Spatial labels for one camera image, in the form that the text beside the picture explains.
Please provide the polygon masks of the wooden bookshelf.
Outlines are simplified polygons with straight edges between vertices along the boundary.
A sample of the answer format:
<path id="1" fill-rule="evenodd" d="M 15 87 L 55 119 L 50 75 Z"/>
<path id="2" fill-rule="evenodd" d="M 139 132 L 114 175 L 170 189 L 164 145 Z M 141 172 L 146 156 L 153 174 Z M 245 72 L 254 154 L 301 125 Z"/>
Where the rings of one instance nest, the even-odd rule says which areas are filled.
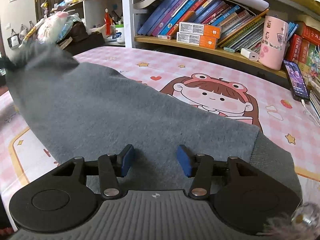
<path id="1" fill-rule="evenodd" d="M 280 64 L 305 17 L 319 21 L 319 0 L 122 0 L 125 45 L 223 64 L 286 87 Z"/>

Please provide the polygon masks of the white charger block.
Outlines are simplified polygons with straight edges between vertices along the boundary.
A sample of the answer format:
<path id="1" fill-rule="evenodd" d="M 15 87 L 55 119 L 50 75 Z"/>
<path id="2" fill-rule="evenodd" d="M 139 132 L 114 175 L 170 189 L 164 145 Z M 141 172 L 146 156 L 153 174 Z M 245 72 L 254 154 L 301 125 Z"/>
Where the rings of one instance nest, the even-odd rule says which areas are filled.
<path id="1" fill-rule="evenodd" d="M 250 50 L 250 49 L 247 49 L 247 48 L 242 48 L 241 51 L 240 51 L 240 54 L 249 59 L 250 61 L 258 61 L 259 60 L 259 54 Z"/>

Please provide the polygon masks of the orange white box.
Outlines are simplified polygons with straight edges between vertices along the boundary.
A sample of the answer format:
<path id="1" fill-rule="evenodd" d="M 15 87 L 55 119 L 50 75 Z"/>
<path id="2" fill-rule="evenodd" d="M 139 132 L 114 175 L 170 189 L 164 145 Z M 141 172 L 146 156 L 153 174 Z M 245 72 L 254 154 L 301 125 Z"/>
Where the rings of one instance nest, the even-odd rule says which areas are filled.
<path id="1" fill-rule="evenodd" d="M 180 22 L 179 32 L 184 34 L 207 36 L 216 39 L 221 37 L 220 27 L 200 23 Z"/>
<path id="2" fill-rule="evenodd" d="M 195 34 L 186 34 L 178 32 L 176 35 L 176 41 L 179 43 L 191 44 L 198 47 L 216 49 L 216 38 L 195 35 Z"/>

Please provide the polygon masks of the black smartphone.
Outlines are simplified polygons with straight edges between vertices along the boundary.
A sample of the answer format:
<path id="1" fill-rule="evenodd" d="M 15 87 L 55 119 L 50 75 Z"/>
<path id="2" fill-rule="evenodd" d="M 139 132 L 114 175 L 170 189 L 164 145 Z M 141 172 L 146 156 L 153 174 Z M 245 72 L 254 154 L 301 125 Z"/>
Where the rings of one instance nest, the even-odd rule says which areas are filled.
<path id="1" fill-rule="evenodd" d="M 290 89 L 293 98 L 296 101 L 310 101 L 308 89 L 298 64 L 296 64 L 295 62 L 283 60 L 283 67 L 286 70 L 286 75 L 290 83 Z"/>

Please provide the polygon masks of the grey sweater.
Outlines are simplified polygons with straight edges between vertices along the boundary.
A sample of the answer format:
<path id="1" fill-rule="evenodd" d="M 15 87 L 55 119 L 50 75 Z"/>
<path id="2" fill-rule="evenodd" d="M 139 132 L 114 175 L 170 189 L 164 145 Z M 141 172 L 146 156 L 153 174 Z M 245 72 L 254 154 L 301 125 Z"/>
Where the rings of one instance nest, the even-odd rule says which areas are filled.
<path id="1" fill-rule="evenodd" d="M 96 160 L 131 144 L 126 190 L 188 189 L 177 147 L 225 161 L 237 156 L 302 195 L 292 156 L 257 126 L 200 110 L 51 44 L 1 58 L 14 104 L 53 157 Z"/>

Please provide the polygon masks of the small white red box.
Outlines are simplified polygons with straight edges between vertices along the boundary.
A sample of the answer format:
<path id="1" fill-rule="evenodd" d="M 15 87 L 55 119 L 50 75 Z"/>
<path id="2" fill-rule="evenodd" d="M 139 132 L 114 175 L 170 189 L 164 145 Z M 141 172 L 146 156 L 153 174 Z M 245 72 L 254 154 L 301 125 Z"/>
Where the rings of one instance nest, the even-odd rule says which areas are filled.
<path id="1" fill-rule="evenodd" d="M 171 39 L 170 35 L 158 35 L 157 37 L 160 39 L 163 39 L 163 40 L 170 40 Z"/>

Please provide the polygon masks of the white shelf post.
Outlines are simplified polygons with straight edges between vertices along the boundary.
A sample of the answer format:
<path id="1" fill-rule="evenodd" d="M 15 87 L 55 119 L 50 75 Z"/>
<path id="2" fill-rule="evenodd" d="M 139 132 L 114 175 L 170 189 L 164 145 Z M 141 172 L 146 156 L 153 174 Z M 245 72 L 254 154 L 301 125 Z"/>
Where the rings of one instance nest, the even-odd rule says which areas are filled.
<path id="1" fill-rule="evenodd" d="M 133 0 L 122 0 L 125 47 L 135 47 L 135 30 L 133 22 Z"/>

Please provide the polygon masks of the pink cartoon tumbler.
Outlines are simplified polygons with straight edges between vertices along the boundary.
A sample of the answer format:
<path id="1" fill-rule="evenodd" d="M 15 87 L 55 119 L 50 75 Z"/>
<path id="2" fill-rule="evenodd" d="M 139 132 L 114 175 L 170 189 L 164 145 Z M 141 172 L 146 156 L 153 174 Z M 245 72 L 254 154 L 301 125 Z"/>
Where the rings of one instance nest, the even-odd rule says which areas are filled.
<path id="1" fill-rule="evenodd" d="M 266 16 L 259 62 L 270 69 L 280 70 L 287 44 L 289 24 L 279 18 Z"/>

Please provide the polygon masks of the white plastic jar green lid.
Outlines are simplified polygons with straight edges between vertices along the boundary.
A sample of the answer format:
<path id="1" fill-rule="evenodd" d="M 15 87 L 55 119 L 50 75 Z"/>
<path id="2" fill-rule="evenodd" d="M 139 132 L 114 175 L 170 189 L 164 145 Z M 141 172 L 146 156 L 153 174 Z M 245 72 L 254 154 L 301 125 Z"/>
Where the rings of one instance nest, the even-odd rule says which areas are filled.
<path id="1" fill-rule="evenodd" d="M 125 43 L 125 35 L 124 35 L 124 25 L 118 24 L 115 25 L 116 39 L 119 44 Z"/>

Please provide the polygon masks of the red tassel ornament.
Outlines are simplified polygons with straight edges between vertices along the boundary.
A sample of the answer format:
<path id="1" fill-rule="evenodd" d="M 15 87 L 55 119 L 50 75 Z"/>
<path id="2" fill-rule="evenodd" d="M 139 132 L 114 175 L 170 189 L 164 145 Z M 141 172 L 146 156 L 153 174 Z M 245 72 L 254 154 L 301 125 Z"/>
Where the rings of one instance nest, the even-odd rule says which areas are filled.
<path id="1" fill-rule="evenodd" d="M 104 20 L 105 20 L 105 27 L 106 27 L 106 35 L 110 36 L 111 35 L 112 19 L 110 18 L 110 15 L 108 13 L 107 8 L 105 9 Z"/>

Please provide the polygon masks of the lower orange white box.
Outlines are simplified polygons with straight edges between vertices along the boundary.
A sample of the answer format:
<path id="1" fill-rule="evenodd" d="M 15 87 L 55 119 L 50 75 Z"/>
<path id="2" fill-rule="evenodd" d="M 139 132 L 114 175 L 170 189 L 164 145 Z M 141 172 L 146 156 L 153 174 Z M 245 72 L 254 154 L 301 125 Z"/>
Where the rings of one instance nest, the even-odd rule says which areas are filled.
<path id="1" fill-rule="evenodd" d="M 178 32 L 176 35 L 176 41 L 179 43 L 191 44 L 198 47 L 216 49 L 216 38 L 195 35 L 195 34 L 186 34 Z"/>

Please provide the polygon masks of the row of colourful books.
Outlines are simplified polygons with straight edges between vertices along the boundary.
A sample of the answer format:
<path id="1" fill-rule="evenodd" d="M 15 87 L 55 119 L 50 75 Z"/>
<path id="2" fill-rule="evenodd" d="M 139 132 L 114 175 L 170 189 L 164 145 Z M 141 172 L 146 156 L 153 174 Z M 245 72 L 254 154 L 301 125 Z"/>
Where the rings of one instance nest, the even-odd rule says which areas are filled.
<path id="1" fill-rule="evenodd" d="M 233 0 L 157 0 L 148 7 L 151 12 L 137 29 L 139 36 L 170 35 L 176 40 L 180 22 L 200 23 L 221 28 L 216 44 L 223 50 L 260 51 L 267 9 Z"/>

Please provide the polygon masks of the upper orange white box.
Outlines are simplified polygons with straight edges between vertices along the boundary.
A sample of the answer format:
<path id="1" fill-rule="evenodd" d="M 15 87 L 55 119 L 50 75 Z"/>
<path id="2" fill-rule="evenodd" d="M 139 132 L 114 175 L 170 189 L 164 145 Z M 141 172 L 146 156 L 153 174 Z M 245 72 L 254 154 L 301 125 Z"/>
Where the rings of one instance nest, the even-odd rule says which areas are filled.
<path id="1" fill-rule="evenodd" d="M 179 32 L 184 34 L 207 36 L 216 39 L 221 37 L 220 27 L 200 23 L 180 22 Z"/>

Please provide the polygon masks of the pink checkered table mat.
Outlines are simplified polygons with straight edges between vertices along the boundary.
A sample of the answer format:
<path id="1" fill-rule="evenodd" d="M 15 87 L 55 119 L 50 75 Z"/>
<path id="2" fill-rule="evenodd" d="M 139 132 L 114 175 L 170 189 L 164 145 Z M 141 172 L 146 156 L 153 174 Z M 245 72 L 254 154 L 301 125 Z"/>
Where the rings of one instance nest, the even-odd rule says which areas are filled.
<path id="1" fill-rule="evenodd" d="M 319 128 L 300 103 L 292 109 L 281 87 L 235 70 L 187 57 L 139 49 L 100 47 L 78 56 L 80 63 L 112 68 L 122 76 L 200 110 L 257 126 L 299 162 L 319 167 Z M 319 182 L 299 179 L 307 202 L 319 202 Z"/>

